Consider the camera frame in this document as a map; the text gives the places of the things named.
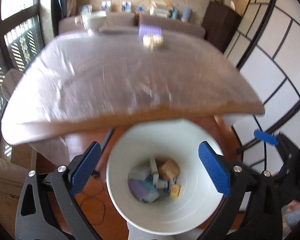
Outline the person right hand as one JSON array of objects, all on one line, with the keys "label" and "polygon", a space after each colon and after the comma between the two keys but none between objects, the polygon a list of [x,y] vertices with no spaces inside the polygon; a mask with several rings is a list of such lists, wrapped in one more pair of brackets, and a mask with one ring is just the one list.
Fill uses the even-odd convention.
[{"label": "person right hand", "polygon": [[290,233],[298,222],[300,222],[300,202],[293,200],[286,206],[286,211],[282,216],[283,231]]}]

